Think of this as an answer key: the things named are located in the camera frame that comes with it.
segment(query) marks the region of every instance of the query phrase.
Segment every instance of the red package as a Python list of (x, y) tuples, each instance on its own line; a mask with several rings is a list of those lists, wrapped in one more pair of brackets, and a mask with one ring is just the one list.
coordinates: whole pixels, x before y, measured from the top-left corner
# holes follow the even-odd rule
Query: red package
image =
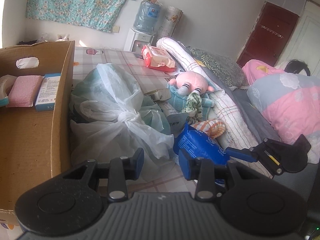
[(148, 68), (164, 72), (175, 71), (175, 61), (165, 49), (144, 45), (141, 53)]

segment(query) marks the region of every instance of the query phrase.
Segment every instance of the plastic bag on shelf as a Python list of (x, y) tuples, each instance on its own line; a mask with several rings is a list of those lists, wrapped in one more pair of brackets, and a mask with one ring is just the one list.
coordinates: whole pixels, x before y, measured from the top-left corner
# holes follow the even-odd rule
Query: plastic bag on shelf
[(56, 41), (69, 41), (69, 34), (58, 34)]
[(174, 166), (168, 152), (174, 143), (173, 135), (166, 135), (168, 121), (159, 106), (143, 95), (135, 78), (118, 66), (98, 64), (76, 85), (69, 106), (94, 121), (70, 121), (79, 142), (71, 155), (73, 165), (87, 159), (110, 162), (131, 157), (142, 147), (145, 159), (138, 183), (164, 176)]
[(36, 43), (48, 41), (49, 35), (47, 33), (41, 33), (41, 38), (39, 38)]

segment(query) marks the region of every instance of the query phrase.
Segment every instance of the light switch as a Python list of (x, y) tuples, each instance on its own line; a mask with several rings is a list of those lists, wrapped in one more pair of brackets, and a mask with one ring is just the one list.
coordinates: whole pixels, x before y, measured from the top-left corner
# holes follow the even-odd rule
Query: light switch
[(112, 32), (113, 32), (113, 33), (118, 33), (119, 30), (120, 30), (120, 26), (115, 26), (115, 25), (113, 25), (113, 27), (112, 27)]

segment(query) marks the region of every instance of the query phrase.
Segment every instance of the blue bag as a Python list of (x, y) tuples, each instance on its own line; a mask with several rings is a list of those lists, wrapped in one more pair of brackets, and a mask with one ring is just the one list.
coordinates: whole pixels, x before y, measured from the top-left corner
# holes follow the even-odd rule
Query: blue bag
[(230, 159), (229, 155), (215, 139), (211, 139), (204, 132), (193, 128), (187, 123), (182, 133), (174, 140), (174, 153), (179, 155), (180, 149), (185, 149), (193, 158), (203, 157), (212, 160), (214, 164), (226, 165)]

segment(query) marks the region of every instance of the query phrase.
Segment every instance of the door frame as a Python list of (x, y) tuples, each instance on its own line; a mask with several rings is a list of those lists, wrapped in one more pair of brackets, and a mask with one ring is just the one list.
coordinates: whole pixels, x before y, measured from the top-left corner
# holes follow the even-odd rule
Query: door frame
[(298, 20), (297, 25), (296, 25), (295, 29), (293, 30), (291, 37), (288, 40), (287, 45), (284, 47), (276, 64), (279, 64), (280, 62), (284, 62), (288, 59), (288, 57), (290, 56), (290, 53), (292, 52), (295, 44), (297, 43), (297, 41), (299, 39), (299, 36), (301, 34), (301, 31), (303, 29), (303, 25), (304, 25), (307, 17), (312, 18), (312, 16), (314, 16), (314, 15), (317, 15), (318, 17), (320, 17), (319, 10), (320, 10), (320, 5), (317, 5), (316, 3), (314, 3), (311, 0), (306, 1), (302, 15), (301, 15), (300, 19)]
[[(249, 37), (248, 37), (245, 45), (242, 47), (241, 53), (239, 54), (238, 58), (236, 59), (236, 62), (238, 62), (239, 59), (242, 57), (242, 55), (243, 55), (244, 52), (245, 52), (245, 49), (248, 47), (250, 41), (252, 40), (253, 36), (255, 35), (255, 33), (256, 33), (257, 29), (258, 29), (257, 27), (258, 27), (259, 24), (261, 23), (262, 18), (263, 18), (263, 16), (264, 16), (265, 13), (266, 13), (266, 12), (263, 11), (263, 10), (266, 8), (266, 6), (273, 6), (273, 7), (275, 7), (275, 8), (280, 8), (280, 9), (286, 10), (286, 9), (284, 9), (284, 8), (282, 8), (282, 7), (280, 7), (280, 6), (277, 6), (277, 5), (273, 4), (273, 3), (270, 3), (270, 2), (267, 2), (267, 1), (265, 2), (265, 4), (263, 5), (263, 7), (262, 7), (262, 9), (261, 9), (261, 11), (260, 11), (260, 14), (259, 14), (259, 16), (258, 16), (258, 19), (257, 19), (257, 21), (256, 21), (256, 23), (255, 23), (255, 25), (254, 25), (254, 27), (253, 27), (254, 30), (250, 33), (250, 35), (249, 35)], [(298, 25), (298, 23), (299, 23), (300, 18), (301, 18), (301, 17), (298, 16), (297, 22), (296, 22), (296, 24), (295, 24), (295, 26), (294, 26), (294, 28), (293, 28), (293, 31), (292, 31), (292, 33), (291, 33), (291, 35), (290, 35), (290, 37), (289, 37), (289, 39), (288, 39), (288, 41), (287, 41), (287, 43), (286, 43), (286, 46), (284, 47), (284, 49), (282, 50), (281, 54), (279, 55), (278, 60), (276, 61), (275, 65), (279, 62), (279, 58), (281, 57), (281, 55), (283, 54), (283, 51), (286, 49), (288, 43), (290, 42), (291, 37), (292, 37), (293, 33), (295, 32), (295, 30), (296, 30), (296, 28), (297, 28), (297, 25)]]

